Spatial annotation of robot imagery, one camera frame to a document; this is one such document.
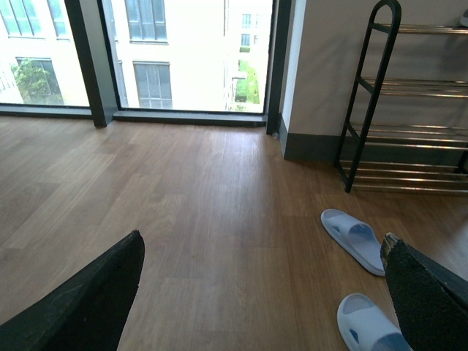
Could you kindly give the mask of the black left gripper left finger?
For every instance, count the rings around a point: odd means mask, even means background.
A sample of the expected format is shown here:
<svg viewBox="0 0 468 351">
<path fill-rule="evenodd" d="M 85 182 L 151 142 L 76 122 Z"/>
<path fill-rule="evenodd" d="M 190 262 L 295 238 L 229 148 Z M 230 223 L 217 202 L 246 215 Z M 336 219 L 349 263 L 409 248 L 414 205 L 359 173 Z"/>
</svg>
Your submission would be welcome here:
<svg viewBox="0 0 468 351">
<path fill-rule="evenodd" d="M 116 350 L 145 257 L 132 231 L 75 275 L 1 325 L 2 350 Z"/>
</svg>

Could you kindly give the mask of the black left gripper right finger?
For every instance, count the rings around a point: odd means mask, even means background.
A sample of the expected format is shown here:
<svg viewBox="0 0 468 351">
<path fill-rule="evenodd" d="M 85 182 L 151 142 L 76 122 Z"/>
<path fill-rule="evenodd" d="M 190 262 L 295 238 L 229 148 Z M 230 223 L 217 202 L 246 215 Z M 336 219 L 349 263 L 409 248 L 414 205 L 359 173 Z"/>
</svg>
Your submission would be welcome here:
<svg viewBox="0 0 468 351">
<path fill-rule="evenodd" d="M 380 257 L 399 327 L 413 350 L 467 349 L 467 281 L 385 235 Z"/>
</svg>

